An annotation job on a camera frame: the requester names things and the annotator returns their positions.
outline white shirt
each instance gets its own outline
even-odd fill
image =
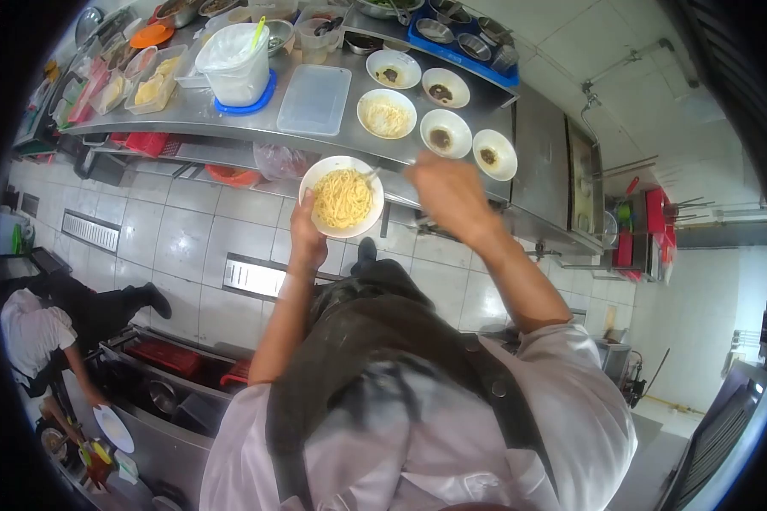
[[[491,407],[443,377],[404,371],[419,421],[398,400],[375,398],[386,385],[364,380],[329,413],[305,445],[316,509],[440,509],[489,501],[518,509],[600,511],[623,480],[636,449],[631,412],[600,370],[580,325],[548,326],[522,338],[517,356],[481,344],[511,371],[528,400],[551,461],[559,501],[539,456],[505,446]],[[237,394],[211,448],[199,508],[279,509],[266,449],[270,385]],[[373,397],[361,428],[352,399]],[[283,509],[300,509],[297,498]]]
[[[51,360],[51,352],[71,346],[76,339],[69,315],[58,307],[42,308],[29,290],[11,293],[0,311],[0,328],[9,362],[32,379]]]

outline chef's hand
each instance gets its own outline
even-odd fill
[[[503,229],[488,206],[474,165],[425,150],[405,175],[432,220],[475,251],[485,237]]]
[[[308,270],[317,270],[327,259],[327,238],[312,222],[312,207],[315,203],[316,195],[307,189],[303,201],[300,204],[296,201],[290,217],[289,234],[293,249],[288,266],[292,268],[301,265]]]

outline dark apron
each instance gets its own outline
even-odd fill
[[[368,263],[354,277],[321,286],[314,324],[285,373],[272,383],[266,439],[279,502],[297,496],[313,510],[304,443],[330,410],[330,399],[368,364],[417,356],[444,370],[491,405],[509,449],[540,456],[554,493],[557,486],[531,409],[517,381],[478,341],[433,311],[432,303],[392,260]]]

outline plastic bag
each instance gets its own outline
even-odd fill
[[[256,158],[258,170],[270,181],[300,178],[321,158],[321,155],[306,150],[255,142],[253,155]]]
[[[238,167],[222,167],[221,165],[205,165],[210,177],[216,181],[232,187],[245,187],[252,185],[262,176],[252,170],[239,169]]]

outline blue tray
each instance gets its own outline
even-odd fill
[[[439,44],[435,43],[434,41],[430,41],[423,35],[421,35],[418,32],[418,29],[415,28],[415,23],[417,23],[418,20],[421,20],[426,17],[431,17],[429,13],[427,12],[427,9],[429,9],[429,3],[427,3],[426,6],[424,6],[423,9],[419,9],[418,11],[415,11],[412,13],[412,22],[409,24],[409,31],[407,32],[408,42],[412,46],[417,46],[421,50],[424,50],[425,52],[431,53],[432,55],[437,55],[440,57],[443,57],[446,60],[451,60],[452,62],[455,62],[458,66],[464,67],[468,69],[469,71],[475,73],[476,75],[483,76],[485,78],[488,78],[494,83],[499,83],[503,87],[517,87],[520,85],[520,76],[518,74],[517,65],[509,67],[505,71],[505,75],[502,75],[498,72],[496,72],[494,69],[488,67],[488,64],[491,63],[492,60],[494,60],[494,53],[496,52],[496,49],[494,46],[491,47],[491,60],[489,62],[481,62],[480,60],[475,60],[468,55],[466,55],[463,50],[460,49],[460,46],[457,44],[457,40],[452,41],[449,44]],[[470,34],[478,35],[479,28],[477,19],[472,20],[469,25],[464,26],[461,29],[458,29],[455,33],[455,37],[457,37],[458,34],[461,32],[468,32]]]

